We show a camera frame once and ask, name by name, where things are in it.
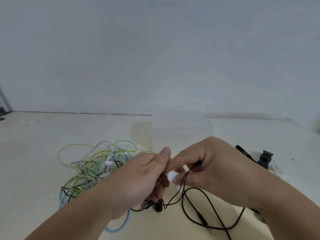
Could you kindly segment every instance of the clear plastic box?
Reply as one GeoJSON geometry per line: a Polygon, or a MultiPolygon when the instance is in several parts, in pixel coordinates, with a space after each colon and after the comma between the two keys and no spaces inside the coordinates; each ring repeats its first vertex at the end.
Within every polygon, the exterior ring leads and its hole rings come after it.
{"type": "Polygon", "coordinates": [[[176,110],[162,107],[154,110],[152,122],[152,149],[159,153],[162,148],[171,148],[171,157],[188,146],[212,136],[213,125],[200,111],[176,110]]]}

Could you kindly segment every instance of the person's left hand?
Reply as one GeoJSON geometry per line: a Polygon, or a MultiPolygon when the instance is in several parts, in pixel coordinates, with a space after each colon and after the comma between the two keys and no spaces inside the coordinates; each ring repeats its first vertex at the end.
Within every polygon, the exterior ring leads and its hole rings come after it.
{"type": "Polygon", "coordinates": [[[170,154],[169,147],[163,148],[159,154],[140,153],[97,184],[106,192],[112,219],[121,217],[148,197],[155,203],[162,198],[165,187],[159,176],[170,154]]]}

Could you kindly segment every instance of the tabletop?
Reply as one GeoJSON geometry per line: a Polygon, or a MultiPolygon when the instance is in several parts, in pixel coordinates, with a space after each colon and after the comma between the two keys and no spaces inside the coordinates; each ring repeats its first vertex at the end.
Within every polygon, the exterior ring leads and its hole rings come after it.
{"type": "MultiPolygon", "coordinates": [[[[320,136],[290,120],[217,119],[213,135],[231,145],[240,145],[256,157],[262,150],[285,173],[287,181],[320,206],[320,136]]],[[[24,239],[59,206],[60,186],[74,176],[74,169],[57,161],[57,152],[69,144],[98,144],[100,141],[130,140],[151,150],[151,117],[140,115],[27,113],[13,112],[0,122],[0,239],[24,239]]],[[[77,147],[61,153],[64,162],[76,161],[88,148],[77,147]]],[[[170,186],[168,201],[176,189],[170,186]]],[[[205,197],[188,192],[188,197],[211,226],[221,227],[205,197]]],[[[241,208],[210,195],[222,221],[230,226],[241,208]]],[[[197,220],[192,208],[186,211],[197,220]]],[[[122,225],[124,217],[110,228],[122,225]]],[[[133,212],[118,234],[103,232],[100,239],[227,239],[224,231],[213,231],[190,222],[181,205],[161,213],[152,208],[133,212]]],[[[233,240],[272,239],[268,227],[253,211],[246,209],[238,225],[229,231],[233,240]]]]}

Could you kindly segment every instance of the skin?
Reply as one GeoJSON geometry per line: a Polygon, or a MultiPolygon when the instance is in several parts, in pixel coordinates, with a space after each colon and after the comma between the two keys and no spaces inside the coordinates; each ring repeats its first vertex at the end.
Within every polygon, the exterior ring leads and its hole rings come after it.
{"type": "Polygon", "coordinates": [[[139,154],[68,203],[26,239],[98,239],[106,225],[128,209],[146,198],[154,202],[162,198],[169,186],[167,172],[179,172],[173,181],[179,185],[185,174],[182,166],[191,167],[198,160],[202,165],[189,173],[187,186],[236,206],[257,209],[276,240],[320,239],[320,208],[225,141],[209,137],[169,158],[168,147],[159,154],[139,154]]]}

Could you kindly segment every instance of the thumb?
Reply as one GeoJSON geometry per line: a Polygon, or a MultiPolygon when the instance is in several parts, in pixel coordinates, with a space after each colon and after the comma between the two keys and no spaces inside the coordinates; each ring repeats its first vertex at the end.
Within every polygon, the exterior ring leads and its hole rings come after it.
{"type": "MultiPolygon", "coordinates": [[[[186,173],[180,173],[173,179],[173,183],[181,185],[182,179],[186,173]]],[[[183,179],[185,185],[189,187],[204,188],[204,172],[189,172],[186,178],[183,179]]]]}
{"type": "Polygon", "coordinates": [[[156,154],[153,160],[150,162],[149,167],[153,175],[157,177],[163,172],[167,166],[167,162],[170,158],[171,150],[169,147],[164,147],[159,154],[156,154]]]}

